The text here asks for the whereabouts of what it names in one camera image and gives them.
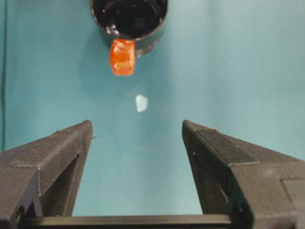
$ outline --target cup rim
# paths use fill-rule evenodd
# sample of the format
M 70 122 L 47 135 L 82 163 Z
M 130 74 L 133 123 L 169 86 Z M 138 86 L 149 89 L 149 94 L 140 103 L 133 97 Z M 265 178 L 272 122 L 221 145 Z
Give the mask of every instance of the cup rim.
M 111 36 L 111 37 L 114 38 L 114 39 L 121 39 L 121 37 L 119 37 L 119 36 L 116 36 L 116 35 L 107 33 L 107 31 L 105 30 L 105 28 L 102 27 L 102 25 L 99 23 L 99 21 L 98 21 L 96 15 L 95 15 L 95 13 L 94 13 L 94 10 L 93 10 L 93 2 L 94 2 L 94 1 L 95 1 L 95 0 L 90 0 L 90 8 L 91 8 L 91 14 L 92 14 L 92 16 L 93 16 L 93 19 L 94 19 L 95 23 L 96 23 L 96 24 L 99 26 L 99 28 L 100 28 L 101 30 L 103 30 L 103 32 L 105 32 L 107 35 Z M 137 38 L 135 38 L 135 39 L 130 39 L 130 40 L 136 41 L 136 42 L 137 42 L 137 41 L 143 40 L 143 39 L 145 39 L 145 38 L 147 38 L 147 37 L 153 35 L 156 31 L 158 31 L 158 29 L 163 25 L 163 23 L 164 23 L 164 21 L 165 21 L 165 19 L 166 19 L 166 16 L 167 16 L 168 2 L 169 2 L 169 0 L 166 0 L 166 1 L 167 1 L 167 4 L 166 4 L 166 9 L 165 9 L 165 15 L 164 15 L 164 18 L 163 18 L 162 22 L 161 22 L 155 29 L 153 29 L 152 31 L 150 31 L 148 34 L 145 34 L 145 35 L 143 35 L 143 36 L 141 36 L 141 37 L 137 37 Z

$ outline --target small white piece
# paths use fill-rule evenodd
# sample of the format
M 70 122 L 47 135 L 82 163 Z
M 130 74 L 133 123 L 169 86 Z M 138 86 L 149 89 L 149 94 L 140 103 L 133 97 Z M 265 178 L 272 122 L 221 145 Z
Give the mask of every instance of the small white piece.
M 147 106 L 148 106 L 148 99 L 141 95 L 141 94 L 138 94 L 136 97 L 135 97 L 135 102 L 136 102 L 136 105 L 137 105 L 137 111 L 140 113 L 140 112 L 143 112 L 147 109 Z

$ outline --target teal background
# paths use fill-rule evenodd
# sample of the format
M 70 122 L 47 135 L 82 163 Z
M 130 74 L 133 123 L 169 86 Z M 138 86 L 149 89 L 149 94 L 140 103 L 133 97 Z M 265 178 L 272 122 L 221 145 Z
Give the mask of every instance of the teal background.
M 0 86 L 2 86 L 2 83 L 5 83 L 3 79 L 5 78 L 5 25 L 6 25 L 6 9 L 5 9 L 5 0 L 0 0 Z M 3 115 L 4 115 L 4 96 L 2 94 L 1 90 L 1 99 L 0 99 L 0 149 L 4 149 L 4 142 L 3 142 Z
M 171 0 L 131 77 L 112 75 L 87 0 L 8 3 L 5 147 L 93 122 L 74 215 L 201 213 L 184 119 L 305 159 L 304 0 Z

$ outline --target orange translucent block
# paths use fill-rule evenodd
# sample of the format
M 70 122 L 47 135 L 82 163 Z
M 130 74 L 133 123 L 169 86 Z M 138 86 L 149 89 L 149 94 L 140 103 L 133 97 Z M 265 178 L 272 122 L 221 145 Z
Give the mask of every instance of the orange translucent block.
M 135 42 L 115 39 L 110 48 L 110 66 L 115 75 L 132 75 L 135 68 Z

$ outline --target black container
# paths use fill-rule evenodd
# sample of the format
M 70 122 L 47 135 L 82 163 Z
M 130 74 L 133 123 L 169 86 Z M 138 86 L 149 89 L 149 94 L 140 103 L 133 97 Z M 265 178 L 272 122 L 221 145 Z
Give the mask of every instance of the black container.
M 163 34 L 168 0 L 91 0 L 94 20 L 103 38 L 135 41 L 136 55 L 152 50 Z

